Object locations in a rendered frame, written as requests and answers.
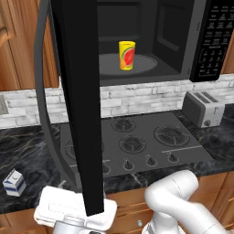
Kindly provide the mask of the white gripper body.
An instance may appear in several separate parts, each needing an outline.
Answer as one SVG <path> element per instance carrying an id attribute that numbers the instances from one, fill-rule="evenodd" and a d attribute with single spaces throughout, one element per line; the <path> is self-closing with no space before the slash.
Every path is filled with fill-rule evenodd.
<path id="1" fill-rule="evenodd" d="M 83 221 L 85 228 L 110 228 L 117 211 L 117 203 L 110 199 L 104 199 L 103 203 L 102 213 L 88 217 L 81 193 L 45 186 L 34 213 L 34 220 L 39 225 L 53 228 L 57 221 L 68 216 L 73 221 Z"/>

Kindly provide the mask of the grey microwave turntable plate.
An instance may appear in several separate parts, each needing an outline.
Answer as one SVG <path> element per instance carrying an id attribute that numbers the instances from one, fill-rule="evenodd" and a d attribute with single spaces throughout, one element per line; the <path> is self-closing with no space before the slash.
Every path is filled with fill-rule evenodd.
<path id="1" fill-rule="evenodd" d="M 145 73 L 157 66 L 157 61 L 153 58 L 136 54 L 133 59 L 131 70 L 122 70 L 119 67 L 119 55 L 100 54 L 99 55 L 100 74 L 109 76 L 135 75 Z"/>

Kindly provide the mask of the black microwave oven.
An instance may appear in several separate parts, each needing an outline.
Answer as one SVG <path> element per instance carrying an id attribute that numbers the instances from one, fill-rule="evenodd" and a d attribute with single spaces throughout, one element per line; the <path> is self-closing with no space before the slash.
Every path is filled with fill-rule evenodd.
<path id="1" fill-rule="evenodd" d="M 155 59 L 145 73 L 100 74 L 101 86 L 219 78 L 234 30 L 234 0 L 97 0 L 99 55 L 133 41 Z"/>

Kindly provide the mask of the wooden base cupboard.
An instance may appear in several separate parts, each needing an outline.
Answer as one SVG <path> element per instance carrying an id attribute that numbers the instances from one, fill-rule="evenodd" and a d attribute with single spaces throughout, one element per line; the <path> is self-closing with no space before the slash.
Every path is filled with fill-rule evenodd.
<path id="1" fill-rule="evenodd" d="M 225 229 L 234 229 L 234 171 L 227 173 L 211 213 Z"/>
<path id="2" fill-rule="evenodd" d="M 0 215 L 0 234 L 48 234 L 34 220 L 33 208 Z"/>

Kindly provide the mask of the white blue milk carton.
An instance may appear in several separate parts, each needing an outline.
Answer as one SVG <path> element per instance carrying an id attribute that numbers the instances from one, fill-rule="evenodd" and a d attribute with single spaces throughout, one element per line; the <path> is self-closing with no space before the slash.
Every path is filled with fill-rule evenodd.
<path id="1" fill-rule="evenodd" d="M 26 182 L 23 175 L 13 169 L 3 181 L 3 186 L 9 196 L 20 197 L 26 188 Z"/>

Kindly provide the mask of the wooden drawer front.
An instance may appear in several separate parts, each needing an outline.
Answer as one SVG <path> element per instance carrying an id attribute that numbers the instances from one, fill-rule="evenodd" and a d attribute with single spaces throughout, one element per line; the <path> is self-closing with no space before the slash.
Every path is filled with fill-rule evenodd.
<path id="1" fill-rule="evenodd" d="M 153 214 L 154 212 L 149 208 L 125 214 L 118 213 L 112 227 L 108 230 L 108 234 L 132 234 L 133 232 L 142 231 L 144 226 L 151 220 Z M 141 227 L 137 225 L 138 220 L 143 222 Z"/>
<path id="2" fill-rule="evenodd" d="M 198 189 L 189 200 L 203 204 L 211 213 L 213 213 L 213 207 L 215 206 L 218 193 L 226 176 L 226 173 L 201 176 L 198 179 Z M 139 208 L 145 204 L 144 188 L 110 194 L 107 198 L 115 200 L 120 211 L 124 211 L 127 208 Z"/>

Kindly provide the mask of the black hob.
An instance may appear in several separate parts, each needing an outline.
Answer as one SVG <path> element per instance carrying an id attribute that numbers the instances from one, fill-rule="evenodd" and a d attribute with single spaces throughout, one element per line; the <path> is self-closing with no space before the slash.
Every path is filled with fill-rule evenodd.
<path id="1" fill-rule="evenodd" d="M 211 155 L 171 112 L 140 114 L 101 121 L 102 163 L 110 169 L 105 177 L 122 176 L 158 168 L 206 162 Z M 168 161 L 168 153 L 179 161 Z M 150 155 L 157 166 L 146 164 Z M 128 159 L 133 170 L 123 168 Z"/>

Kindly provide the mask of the yellow drink can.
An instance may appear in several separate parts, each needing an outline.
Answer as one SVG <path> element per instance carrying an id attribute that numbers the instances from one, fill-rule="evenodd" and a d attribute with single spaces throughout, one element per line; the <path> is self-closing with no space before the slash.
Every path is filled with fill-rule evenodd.
<path id="1" fill-rule="evenodd" d="M 135 43 L 133 41 L 119 42 L 119 65 L 121 70 L 131 70 L 135 54 Z"/>

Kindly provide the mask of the silver toaster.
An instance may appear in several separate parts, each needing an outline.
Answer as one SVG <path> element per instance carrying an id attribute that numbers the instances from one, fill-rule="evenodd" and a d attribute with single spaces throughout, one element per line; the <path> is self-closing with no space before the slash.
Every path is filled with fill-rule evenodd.
<path id="1" fill-rule="evenodd" d="M 198 128 L 219 126 L 225 111 L 225 103 L 206 91 L 188 91 L 182 113 Z"/>

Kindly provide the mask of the grey wall socket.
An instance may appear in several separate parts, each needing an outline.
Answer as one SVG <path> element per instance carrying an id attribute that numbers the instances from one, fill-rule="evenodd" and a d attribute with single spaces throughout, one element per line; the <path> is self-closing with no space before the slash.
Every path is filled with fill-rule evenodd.
<path id="1" fill-rule="evenodd" d="M 8 114 L 8 109 L 5 104 L 5 98 L 3 95 L 0 95 L 0 115 Z"/>

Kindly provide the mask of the wooden wall cupboard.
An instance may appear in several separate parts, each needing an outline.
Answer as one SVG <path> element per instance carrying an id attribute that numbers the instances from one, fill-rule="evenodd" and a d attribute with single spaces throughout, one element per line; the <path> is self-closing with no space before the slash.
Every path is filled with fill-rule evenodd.
<path id="1" fill-rule="evenodd" d="M 39 4 L 40 0 L 0 0 L 0 91 L 35 88 Z"/>
<path id="2" fill-rule="evenodd" d="M 224 59 L 223 67 L 221 70 L 222 74 L 234 73 L 234 30 L 229 42 L 226 57 Z"/>

